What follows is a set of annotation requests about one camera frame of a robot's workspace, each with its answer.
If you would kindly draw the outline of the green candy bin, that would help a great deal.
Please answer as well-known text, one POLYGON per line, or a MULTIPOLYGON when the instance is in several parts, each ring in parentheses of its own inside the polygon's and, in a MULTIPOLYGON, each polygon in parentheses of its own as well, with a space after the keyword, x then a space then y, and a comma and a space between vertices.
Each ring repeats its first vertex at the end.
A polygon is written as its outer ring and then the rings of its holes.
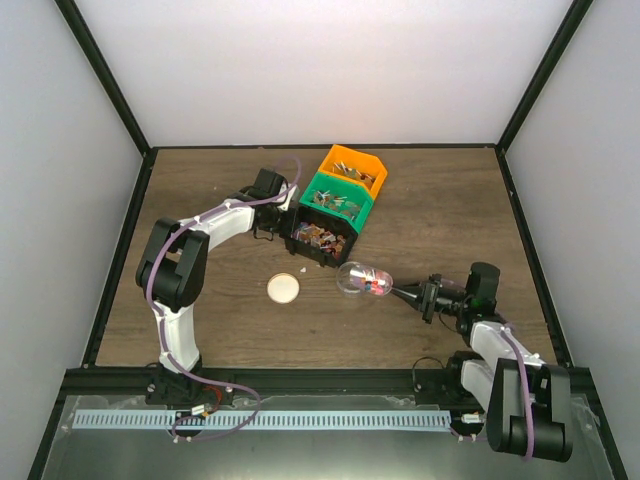
POLYGON ((300 197, 300 203, 345 220, 358 234, 374 206, 374 200, 365 187, 324 173, 313 176, 300 197))

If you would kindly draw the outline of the orange candy bin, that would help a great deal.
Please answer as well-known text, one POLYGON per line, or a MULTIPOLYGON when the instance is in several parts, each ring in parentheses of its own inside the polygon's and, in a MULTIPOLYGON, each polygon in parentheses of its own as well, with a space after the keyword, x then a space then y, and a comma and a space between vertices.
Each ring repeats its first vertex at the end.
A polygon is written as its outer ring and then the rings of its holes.
POLYGON ((387 168, 377 156, 342 145, 330 148, 318 172, 362 186, 373 200, 388 176, 387 168))

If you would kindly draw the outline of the black candy bin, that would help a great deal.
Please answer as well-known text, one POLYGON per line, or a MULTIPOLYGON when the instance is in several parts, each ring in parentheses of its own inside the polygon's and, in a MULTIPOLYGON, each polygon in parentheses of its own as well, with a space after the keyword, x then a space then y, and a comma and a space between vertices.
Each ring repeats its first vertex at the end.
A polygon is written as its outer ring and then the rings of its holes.
POLYGON ((331 268, 347 262, 358 239, 358 233, 345 219, 304 205, 284 215, 279 236, 291 255, 331 268))

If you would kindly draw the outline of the clear plastic jar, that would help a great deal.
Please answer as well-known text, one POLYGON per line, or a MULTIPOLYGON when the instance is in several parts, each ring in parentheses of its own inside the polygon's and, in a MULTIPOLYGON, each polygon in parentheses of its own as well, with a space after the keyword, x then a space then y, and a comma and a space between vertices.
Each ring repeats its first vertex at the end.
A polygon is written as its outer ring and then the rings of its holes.
POLYGON ((338 289, 347 296, 364 294, 367 281, 366 270, 367 267, 360 262, 343 263, 336 271, 338 289))

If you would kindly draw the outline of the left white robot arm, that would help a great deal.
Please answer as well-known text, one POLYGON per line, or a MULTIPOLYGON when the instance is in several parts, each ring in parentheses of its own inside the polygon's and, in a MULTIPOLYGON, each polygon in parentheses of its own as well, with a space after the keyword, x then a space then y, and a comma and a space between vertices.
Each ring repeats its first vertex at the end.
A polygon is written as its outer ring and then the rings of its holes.
POLYGON ((172 374, 169 391, 181 403, 196 402, 204 384, 226 386, 198 374, 194 305, 204 287, 209 253, 247 232, 274 235, 298 193, 297 180, 263 168, 252 185, 218 206, 182 220, 161 218, 153 225, 135 281, 156 320, 159 363, 172 374))

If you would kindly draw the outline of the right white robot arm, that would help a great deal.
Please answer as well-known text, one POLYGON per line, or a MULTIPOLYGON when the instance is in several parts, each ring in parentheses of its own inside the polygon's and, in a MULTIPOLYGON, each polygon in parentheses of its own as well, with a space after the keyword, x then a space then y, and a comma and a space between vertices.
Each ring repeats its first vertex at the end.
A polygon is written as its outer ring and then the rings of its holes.
POLYGON ((573 452, 569 373, 515 338, 496 311, 499 282, 498 267, 475 262, 464 286, 434 274, 391 292, 427 323, 436 314, 456 319, 455 331, 472 354, 454 362, 445 393, 458 403, 476 399, 492 450, 564 463, 573 452))

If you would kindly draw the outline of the metal scoop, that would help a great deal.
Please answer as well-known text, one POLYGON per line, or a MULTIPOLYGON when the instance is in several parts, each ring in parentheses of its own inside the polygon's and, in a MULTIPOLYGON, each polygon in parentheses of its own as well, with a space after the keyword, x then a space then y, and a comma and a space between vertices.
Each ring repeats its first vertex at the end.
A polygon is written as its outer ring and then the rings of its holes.
POLYGON ((386 271, 374 267, 366 266, 367 281, 365 293, 375 297, 388 295, 394 286, 393 277, 386 271))

